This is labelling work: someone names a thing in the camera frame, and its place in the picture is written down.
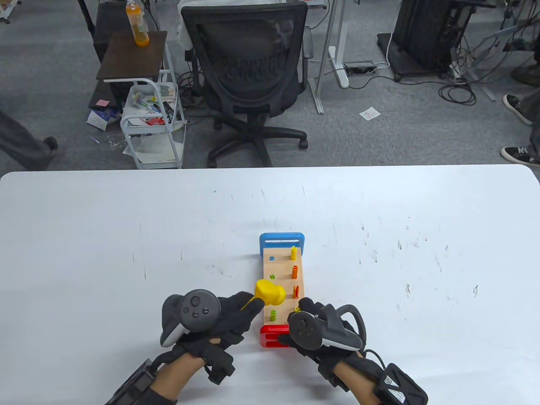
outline yellow hammer head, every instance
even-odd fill
[[[263,300],[265,305],[281,305],[286,296],[285,289],[271,281],[259,280],[255,285],[255,298]]]

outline chair base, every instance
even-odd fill
[[[298,147],[300,149],[308,148],[307,134],[305,132],[277,126],[264,126],[266,117],[267,116],[265,114],[258,116],[248,115],[247,122],[228,116],[220,116],[215,118],[215,130],[221,129],[221,124],[223,123],[239,131],[240,133],[221,142],[208,153],[208,167],[218,167],[216,162],[217,158],[223,156],[224,154],[230,153],[237,147],[247,143],[252,143],[253,146],[255,146],[255,150],[259,154],[264,167],[272,167],[272,161],[270,160],[270,155],[268,154],[268,150],[266,149],[266,145],[264,143],[265,139],[298,139],[300,141],[298,143]]]

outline orange juice bottle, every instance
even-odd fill
[[[146,26],[146,21],[144,21],[143,11],[140,6],[135,3],[135,0],[127,0],[126,13],[130,20],[135,43],[139,46],[147,46],[150,44],[148,27]]]

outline forearm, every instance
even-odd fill
[[[334,374],[350,389],[360,405],[379,405],[381,403],[373,394],[375,383],[358,370],[340,361],[334,368]]]
[[[205,362],[200,357],[189,353],[161,367],[156,380],[150,386],[156,393],[168,400],[175,401],[190,378],[199,371]]]

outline black glove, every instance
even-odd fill
[[[322,320],[326,320],[326,316],[324,312],[321,311],[321,308],[324,306],[320,302],[314,303],[313,300],[310,298],[302,298],[298,302],[298,306],[300,307],[301,311],[309,312],[310,314],[313,314],[317,317],[319,317]],[[352,325],[342,320],[343,326],[350,330],[351,332],[356,333]],[[360,336],[362,339],[362,342],[364,343],[364,346],[366,344],[366,337]],[[367,360],[363,357],[359,357],[357,352],[352,352],[350,350],[340,349],[338,347],[327,347],[327,346],[321,346],[317,350],[306,350],[300,346],[298,346],[292,337],[290,335],[280,335],[278,337],[278,341],[282,345],[287,345],[290,347],[295,348],[298,353],[300,353],[302,356],[307,356],[310,359],[312,359],[315,363],[319,365],[318,370],[319,373],[326,378],[332,386],[340,386],[345,391],[349,391],[347,386],[334,374],[334,368],[338,365],[340,361],[344,361],[345,363],[351,365],[353,368],[356,369],[363,369],[364,367],[369,367],[370,369],[374,370],[374,373],[376,375],[380,375],[382,372],[382,369],[373,361]],[[363,348],[360,350],[360,354],[365,357],[365,352],[363,351]]]
[[[221,311],[215,325],[204,332],[182,335],[172,350],[158,356],[154,363],[171,363],[183,354],[190,353],[205,359],[205,370],[210,381],[221,383],[225,376],[231,376],[234,372],[233,358],[224,350],[244,339],[243,333],[249,330],[251,322],[265,306],[264,301],[259,298],[249,302],[251,298],[253,294],[246,292],[239,292],[228,298],[218,297]],[[210,343],[213,338],[219,338],[220,342]]]

